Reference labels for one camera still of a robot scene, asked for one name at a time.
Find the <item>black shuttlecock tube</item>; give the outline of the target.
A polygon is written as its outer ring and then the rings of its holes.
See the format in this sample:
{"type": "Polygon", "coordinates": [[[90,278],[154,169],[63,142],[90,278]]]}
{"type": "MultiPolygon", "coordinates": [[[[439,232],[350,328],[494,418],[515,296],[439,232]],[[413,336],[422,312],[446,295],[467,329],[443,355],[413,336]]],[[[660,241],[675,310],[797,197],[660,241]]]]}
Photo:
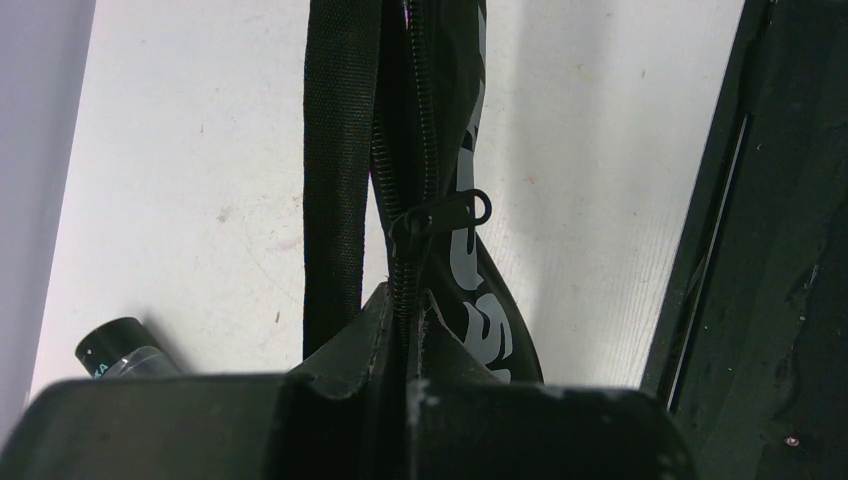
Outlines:
{"type": "Polygon", "coordinates": [[[160,343],[134,317],[117,318],[92,330],[76,346],[75,357],[93,379],[181,374],[160,343]]]}

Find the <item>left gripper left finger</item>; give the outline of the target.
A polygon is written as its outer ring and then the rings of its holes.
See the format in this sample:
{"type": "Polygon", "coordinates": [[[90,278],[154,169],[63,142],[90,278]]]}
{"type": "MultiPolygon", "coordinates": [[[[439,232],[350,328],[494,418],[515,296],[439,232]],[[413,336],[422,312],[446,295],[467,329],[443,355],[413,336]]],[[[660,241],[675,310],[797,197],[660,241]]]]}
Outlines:
{"type": "Polygon", "coordinates": [[[391,300],[277,374],[72,380],[44,390],[1,452],[5,479],[389,479],[391,300]]]}

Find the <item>black racket bag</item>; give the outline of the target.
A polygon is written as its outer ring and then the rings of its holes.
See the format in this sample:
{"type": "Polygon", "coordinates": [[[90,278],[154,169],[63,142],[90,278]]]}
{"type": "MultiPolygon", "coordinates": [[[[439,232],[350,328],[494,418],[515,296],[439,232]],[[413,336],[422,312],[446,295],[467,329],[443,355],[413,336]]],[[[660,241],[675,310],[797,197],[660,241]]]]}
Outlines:
{"type": "Polygon", "coordinates": [[[474,184],[486,89],[482,1],[313,1],[304,60],[302,350],[359,314],[374,199],[397,331],[445,327],[504,381],[539,358],[478,228],[474,184]]]}

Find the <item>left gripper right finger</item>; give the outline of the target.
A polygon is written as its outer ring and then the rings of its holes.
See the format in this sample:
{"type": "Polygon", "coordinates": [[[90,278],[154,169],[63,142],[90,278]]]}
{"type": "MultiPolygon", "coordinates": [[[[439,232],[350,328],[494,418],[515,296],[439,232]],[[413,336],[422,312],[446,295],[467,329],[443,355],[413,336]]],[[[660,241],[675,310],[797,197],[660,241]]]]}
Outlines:
{"type": "Polygon", "coordinates": [[[408,479],[693,479],[654,398],[495,378],[457,341],[431,293],[411,336],[408,479]]]}

